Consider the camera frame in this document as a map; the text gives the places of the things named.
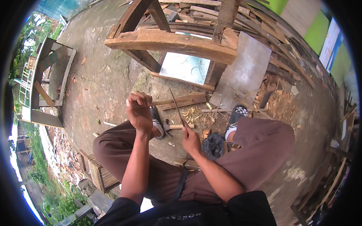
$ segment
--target concrete floor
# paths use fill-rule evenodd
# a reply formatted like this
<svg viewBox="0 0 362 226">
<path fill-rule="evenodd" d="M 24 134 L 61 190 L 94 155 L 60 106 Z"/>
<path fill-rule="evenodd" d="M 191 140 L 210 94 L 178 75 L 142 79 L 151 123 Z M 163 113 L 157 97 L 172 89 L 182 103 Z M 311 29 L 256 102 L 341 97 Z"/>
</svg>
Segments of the concrete floor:
<svg viewBox="0 0 362 226">
<path fill-rule="evenodd" d="M 61 108 L 61 118 L 76 146 L 87 153 L 92 152 L 93 133 L 102 133 L 110 128 L 104 121 L 119 124 L 127 120 L 125 100 L 130 92 L 144 91 L 157 101 L 171 98 L 169 92 L 165 92 L 168 85 L 175 96 L 202 91 L 193 86 L 152 77 L 147 69 L 124 52 L 111 50 L 103 44 L 111 26 L 118 22 L 128 7 L 118 7 L 122 2 L 107 0 L 82 12 L 69 23 L 58 41 L 77 50 L 67 82 L 69 96 L 66 96 Z M 158 59 L 158 52 L 151 54 Z M 62 70 L 59 64 L 50 74 L 53 81 L 49 85 L 49 93 L 52 97 L 57 95 L 55 90 L 59 87 Z M 70 81 L 72 76 L 76 79 L 74 83 Z M 274 93 L 270 99 L 271 103 L 276 103 L 272 105 L 270 114 L 292 125 L 296 136 L 294 151 L 286 163 L 259 188 L 266 193 L 277 224 L 281 226 L 297 221 L 289 207 L 308 191 L 310 181 L 325 157 L 323 146 L 334 135 L 337 105 L 315 76 L 313 80 L 315 90 L 304 79 L 298 82 L 299 94 L 296 96 L 290 96 L 291 85 L 282 82 L 283 95 Z M 205 104 L 196 106 L 207 108 Z M 181 108 L 183 111 L 188 109 L 190 106 Z M 160 112 L 160 116 L 172 119 L 177 124 L 179 122 L 175 110 Z M 227 114 L 225 117 L 219 115 L 211 126 L 212 132 L 223 133 L 227 122 Z M 206 128 L 202 122 L 195 124 L 199 133 Z M 175 158 L 187 158 L 181 144 L 181 131 L 172 133 L 172 139 L 150 142 L 150 153 L 171 164 Z"/>
</svg>

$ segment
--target blue wall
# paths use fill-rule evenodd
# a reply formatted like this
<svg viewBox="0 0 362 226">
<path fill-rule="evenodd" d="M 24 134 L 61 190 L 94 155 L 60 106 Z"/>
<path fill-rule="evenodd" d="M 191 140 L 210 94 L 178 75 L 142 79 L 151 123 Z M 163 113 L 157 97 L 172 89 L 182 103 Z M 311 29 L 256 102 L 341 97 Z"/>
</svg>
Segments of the blue wall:
<svg viewBox="0 0 362 226">
<path fill-rule="evenodd" d="M 66 20 L 86 7 L 93 0 L 41 0 L 35 11 L 46 16 L 59 20 L 62 15 Z"/>
</svg>

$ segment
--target hammer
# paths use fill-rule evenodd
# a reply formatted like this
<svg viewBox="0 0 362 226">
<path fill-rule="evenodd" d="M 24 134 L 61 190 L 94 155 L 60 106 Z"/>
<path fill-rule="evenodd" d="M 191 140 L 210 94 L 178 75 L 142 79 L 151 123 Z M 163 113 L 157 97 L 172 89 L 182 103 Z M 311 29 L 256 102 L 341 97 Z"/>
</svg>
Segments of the hammer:
<svg viewBox="0 0 362 226">
<path fill-rule="evenodd" d="M 188 124 L 190 128 L 195 128 L 195 124 Z M 173 137 L 172 134 L 170 134 L 168 131 L 171 129 L 182 129 L 182 125 L 169 125 L 168 119 L 163 120 L 163 131 L 169 135 L 170 137 Z"/>
</svg>

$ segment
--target right hand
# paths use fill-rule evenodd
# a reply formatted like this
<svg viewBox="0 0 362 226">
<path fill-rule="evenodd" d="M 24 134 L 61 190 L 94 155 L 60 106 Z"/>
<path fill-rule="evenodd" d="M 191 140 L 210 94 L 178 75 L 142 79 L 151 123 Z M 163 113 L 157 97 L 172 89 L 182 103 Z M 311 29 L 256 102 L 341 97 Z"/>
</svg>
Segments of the right hand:
<svg viewBox="0 0 362 226">
<path fill-rule="evenodd" d="M 185 120 L 183 122 L 185 127 L 182 128 L 182 145 L 187 153 L 194 158 L 195 155 L 202 153 L 200 135 L 194 132 Z"/>
<path fill-rule="evenodd" d="M 126 113 L 133 127 L 143 133 L 152 132 L 152 116 L 150 106 L 152 96 L 144 92 L 135 91 L 128 96 L 126 100 Z"/>
</svg>

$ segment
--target sky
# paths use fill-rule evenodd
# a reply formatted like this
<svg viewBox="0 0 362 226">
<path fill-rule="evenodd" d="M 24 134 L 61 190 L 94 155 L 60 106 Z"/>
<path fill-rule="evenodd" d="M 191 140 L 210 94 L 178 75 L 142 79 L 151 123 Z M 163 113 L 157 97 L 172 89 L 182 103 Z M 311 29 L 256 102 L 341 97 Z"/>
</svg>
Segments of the sky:
<svg viewBox="0 0 362 226">
<path fill-rule="evenodd" d="M 12 131 L 11 131 L 12 135 L 9 136 L 9 140 L 13 140 L 14 141 L 14 145 L 16 147 L 16 140 L 18 137 L 18 126 L 13 125 Z M 16 172 L 16 176 L 18 177 L 18 181 L 22 181 L 21 175 L 20 175 L 20 171 L 19 171 L 19 167 L 18 164 L 16 162 L 16 154 L 15 152 L 12 150 L 11 151 L 11 156 L 10 156 L 10 163 L 13 166 L 13 168 L 15 169 Z M 26 190 L 25 185 L 21 186 L 25 191 L 23 192 L 24 194 L 24 199 L 26 200 L 26 202 L 28 203 L 30 209 L 33 211 L 34 215 L 39 219 L 39 221 L 41 223 L 44 224 L 43 220 L 40 218 L 39 213 L 37 212 L 37 210 L 35 209 L 33 202 L 31 201 L 28 191 Z"/>
</svg>

